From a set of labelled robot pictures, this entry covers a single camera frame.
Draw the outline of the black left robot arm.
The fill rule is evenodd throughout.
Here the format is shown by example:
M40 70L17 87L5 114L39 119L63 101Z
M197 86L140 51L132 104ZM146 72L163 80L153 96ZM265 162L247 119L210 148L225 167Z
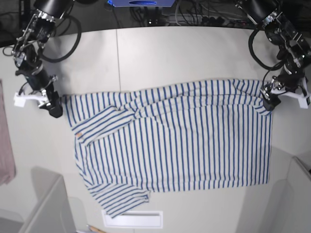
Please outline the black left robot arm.
M271 81L262 82L260 92L265 109L274 110L281 102L279 96L296 99L300 108L307 109L311 104L311 94L307 88L305 68L311 64L311 48L302 33L283 14L280 1L238 0L236 6L256 26L248 39L252 58L268 72L280 71ZM279 62L272 67L265 65L254 52L253 42L260 30L279 48L276 56Z

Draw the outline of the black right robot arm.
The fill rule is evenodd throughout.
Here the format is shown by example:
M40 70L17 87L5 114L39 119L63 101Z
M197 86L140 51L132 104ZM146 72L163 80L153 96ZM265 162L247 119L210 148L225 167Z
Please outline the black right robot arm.
M68 11L74 5L72 0L37 0L35 10L28 25L12 49L17 71L16 76L22 75L26 84L32 89L25 94L20 88L15 96L15 104L23 105L26 100L38 102L39 109L47 110L50 116L59 118L63 114L60 96L54 89L56 75L49 75L44 68L44 62L60 63L68 59L77 49L82 36L80 21L71 16ZM44 55L44 48L51 35L56 31L56 22L59 19L69 19L77 27L77 37L70 51L60 58L49 58Z

